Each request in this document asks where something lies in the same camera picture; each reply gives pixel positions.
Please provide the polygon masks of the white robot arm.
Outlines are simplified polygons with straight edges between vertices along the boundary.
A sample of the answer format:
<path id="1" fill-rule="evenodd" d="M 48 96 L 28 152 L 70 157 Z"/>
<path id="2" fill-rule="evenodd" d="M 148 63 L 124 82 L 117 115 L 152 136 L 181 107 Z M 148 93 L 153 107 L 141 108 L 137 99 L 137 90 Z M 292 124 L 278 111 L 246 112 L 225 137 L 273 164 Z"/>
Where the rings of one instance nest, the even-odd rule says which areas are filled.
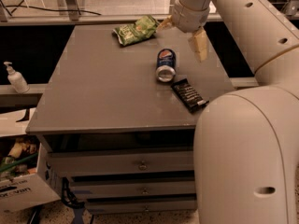
<path id="1" fill-rule="evenodd" d="M 299 33 L 267 0 L 176 0 L 172 22 L 195 32 L 216 7 L 258 85 L 213 100 L 197 121 L 200 224 L 297 224 Z"/>

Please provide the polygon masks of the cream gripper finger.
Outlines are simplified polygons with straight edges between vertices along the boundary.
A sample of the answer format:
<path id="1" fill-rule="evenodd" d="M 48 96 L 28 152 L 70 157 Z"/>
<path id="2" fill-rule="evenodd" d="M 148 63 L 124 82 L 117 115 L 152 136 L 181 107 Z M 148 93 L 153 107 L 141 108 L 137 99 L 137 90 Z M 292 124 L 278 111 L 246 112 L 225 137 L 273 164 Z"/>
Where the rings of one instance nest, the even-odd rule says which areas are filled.
<path id="1" fill-rule="evenodd" d="M 194 32 L 188 39 L 190 48 L 199 63 L 203 62 L 207 57 L 207 35 L 204 28 L 200 28 Z"/>
<path id="2" fill-rule="evenodd" d="M 170 29 L 172 26 L 173 26 L 172 17 L 168 16 L 166 19 L 164 19 L 162 22 L 159 23 L 157 27 L 157 31 Z"/>

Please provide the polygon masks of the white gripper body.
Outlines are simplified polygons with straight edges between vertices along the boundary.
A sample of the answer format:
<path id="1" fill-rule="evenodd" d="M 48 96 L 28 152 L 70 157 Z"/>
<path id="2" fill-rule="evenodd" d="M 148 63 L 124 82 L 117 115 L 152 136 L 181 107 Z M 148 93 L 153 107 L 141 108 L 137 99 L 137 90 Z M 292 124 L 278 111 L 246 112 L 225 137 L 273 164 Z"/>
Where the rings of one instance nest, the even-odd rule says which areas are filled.
<path id="1" fill-rule="evenodd" d="M 180 0 L 176 0 L 171 20 L 184 33 L 193 33 L 206 24 L 209 14 L 209 0 L 204 0 L 197 7 L 187 7 Z"/>

